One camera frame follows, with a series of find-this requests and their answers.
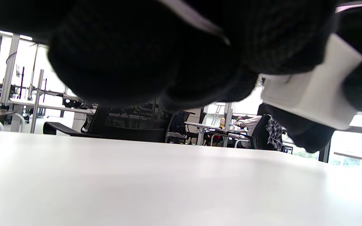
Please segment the plaid shirt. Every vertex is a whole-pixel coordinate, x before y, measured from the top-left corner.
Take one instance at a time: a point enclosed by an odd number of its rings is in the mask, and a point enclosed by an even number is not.
[[[267,140],[267,143],[272,144],[275,150],[280,152],[283,147],[283,127],[280,123],[276,122],[271,115],[269,116],[270,119],[266,125],[266,130],[269,132],[269,139]]]

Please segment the ceiling light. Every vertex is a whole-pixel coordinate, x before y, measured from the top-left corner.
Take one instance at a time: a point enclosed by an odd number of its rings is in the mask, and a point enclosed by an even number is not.
[[[29,36],[20,35],[19,37],[24,40],[33,40],[32,37]]]
[[[1,31],[1,30],[0,30],[0,33],[5,34],[5,35],[10,35],[10,36],[13,35],[13,33],[11,33],[11,32]]]

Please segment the white shirt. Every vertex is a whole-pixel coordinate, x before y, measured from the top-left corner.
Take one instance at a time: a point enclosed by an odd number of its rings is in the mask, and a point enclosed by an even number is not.
[[[262,116],[255,116],[247,120],[239,120],[236,122],[238,126],[245,126],[248,129],[248,136],[252,136],[252,133],[254,132],[254,129],[256,125],[258,124],[260,118]]]

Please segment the bottle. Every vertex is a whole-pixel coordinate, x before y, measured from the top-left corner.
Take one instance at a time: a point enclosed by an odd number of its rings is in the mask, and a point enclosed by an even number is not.
[[[221,120],[220,120],[220,127],[222,128],[222,129],[224,129],[224,126],[226,125],[226,119],[225,118],[222,118]]]

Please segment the chair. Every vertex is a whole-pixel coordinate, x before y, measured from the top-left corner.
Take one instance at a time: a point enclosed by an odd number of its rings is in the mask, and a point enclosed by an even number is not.
[[[260,118],[252,133],[251,145],[253,149],[259,150],[274,150],[271,143],[267,143],[269,140],[269,132],[266,130],[267,123],[270,119],[269,115],[264,115]]]
[[[180,111],[174,115],[170,127],[168,128],[166,143],[185,144],[185,122],[188,120],[189,115],[195,115],[195,113]]]
[[[164,143],[172,117],[158,100],[119,109],[99,105],[87,133],[56,122],[45,122],[43,133],[56,135],[58,130],[77,137]]]
[[[200,117],[199,117],[199,124],[202,124],[204,119],[205,119],[205,116],[207,115],[207,113],[205,112],[202,112]],[[187,140],[190,138],[192,140],[192,138],[196,138],[198,139],[198,133],[193,133],[193,132],[190,132],[189,130],[189,125],[187,125],[187,128],[188,128],[188,131],[185,131],[185,134],[187,135]]]

